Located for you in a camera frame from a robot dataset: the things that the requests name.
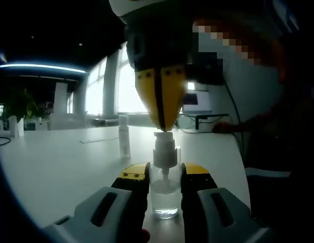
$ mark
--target dark ceiling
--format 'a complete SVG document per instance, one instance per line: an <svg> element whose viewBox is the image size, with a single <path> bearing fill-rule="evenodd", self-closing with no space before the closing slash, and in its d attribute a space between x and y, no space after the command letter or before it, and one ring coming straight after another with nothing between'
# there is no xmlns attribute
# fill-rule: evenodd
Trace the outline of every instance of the dark ceiling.
<svg viewBox="0 0 314 243"><path fill-rule="evenodd" d="M13 0L2 5L0 53L8 63L52 63L89 71L124 42L124 25L108 0Z"/></svg>

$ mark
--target green leaves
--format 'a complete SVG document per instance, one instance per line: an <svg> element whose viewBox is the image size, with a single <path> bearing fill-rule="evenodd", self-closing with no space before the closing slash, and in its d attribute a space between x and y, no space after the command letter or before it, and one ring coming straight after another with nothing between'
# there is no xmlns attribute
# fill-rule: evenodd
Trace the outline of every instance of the green leaves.
<svg viewBox="0 0 314 243"><path fill-rule="evenodd" d="M35 109L35 111L32 112L32 115L44 118L46 115L46 110L42 107L38 107L37 109Z"/></svg>
<svg viewBox="0 0 314 243"><path fill-rule="evenodd" d="M15 115L19 122L21 118L32 117L36 110L37 106L26 88L10 87L5 97L2 118L8 119Z"/></svg>

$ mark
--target computer monitor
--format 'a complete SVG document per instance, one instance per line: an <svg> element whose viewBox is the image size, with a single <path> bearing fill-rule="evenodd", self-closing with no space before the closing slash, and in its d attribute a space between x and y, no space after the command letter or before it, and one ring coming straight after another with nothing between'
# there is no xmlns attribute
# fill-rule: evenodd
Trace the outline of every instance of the computer monitor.
<svg viewBox="0 0 314 243"><path fill-rule="evenodd" d="M187 91L187 94L183 98L183 113L204 113L211 111L211 102L208 91Z"/></svg>

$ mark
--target white table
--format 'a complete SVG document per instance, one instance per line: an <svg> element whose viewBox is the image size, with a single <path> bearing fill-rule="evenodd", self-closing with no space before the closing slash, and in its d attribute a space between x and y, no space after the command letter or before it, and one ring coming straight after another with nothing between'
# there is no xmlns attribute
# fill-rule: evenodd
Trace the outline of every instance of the white table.
<svg viewBox="0 0 314 243"><path fill-rule="evenodd" d="M110 186L129 164L152 161L154 128L130 127L131 159L120 159L119 140L81 144L118 136L118 127L60 131L26 131L0 147L4 173L26 212L44 227L65 215L103 186ZM206 168L218 187L225 187L250 207L243 162L232 135L185 134L174 130L182 162ZM157 220L150 203L143 227L150 242L184 242L181 214Z"/></svg>

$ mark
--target led light strip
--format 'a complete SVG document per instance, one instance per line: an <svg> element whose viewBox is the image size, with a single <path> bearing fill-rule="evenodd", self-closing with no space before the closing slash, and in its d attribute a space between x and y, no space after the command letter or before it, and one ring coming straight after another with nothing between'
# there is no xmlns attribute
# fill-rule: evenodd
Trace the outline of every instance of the led light strip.
<svg viewBox="0 0 314 243"><path fill-rule="evenodd" d="M49 66L49 65L39 65L39 64L4 64L4 65L0 65L0 68L3 68L3 67L44 67L44 68L53 68L53 69L61 69L61 70L72 71L72 72L86 73L83 70L78 70L78 69L73 69L73 68L57 67L57 66Z"/></svg>

